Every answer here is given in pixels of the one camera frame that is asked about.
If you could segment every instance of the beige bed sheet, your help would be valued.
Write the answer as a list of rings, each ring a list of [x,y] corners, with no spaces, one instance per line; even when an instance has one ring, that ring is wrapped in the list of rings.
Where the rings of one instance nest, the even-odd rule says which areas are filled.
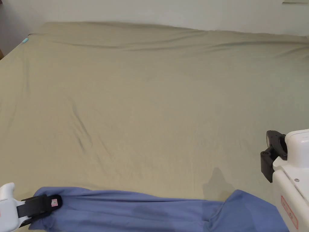
[[[273,202],[267,130],[309,128],[306,37],[47,23],[0,62],[0,183]]]

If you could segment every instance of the fitted sheet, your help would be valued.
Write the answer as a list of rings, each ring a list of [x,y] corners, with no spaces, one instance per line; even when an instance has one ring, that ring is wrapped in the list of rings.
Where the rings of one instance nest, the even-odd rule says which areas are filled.
[[[0,181],[273,202],[267,130],[308,128],[306,37],[46,23],[0,61]]]

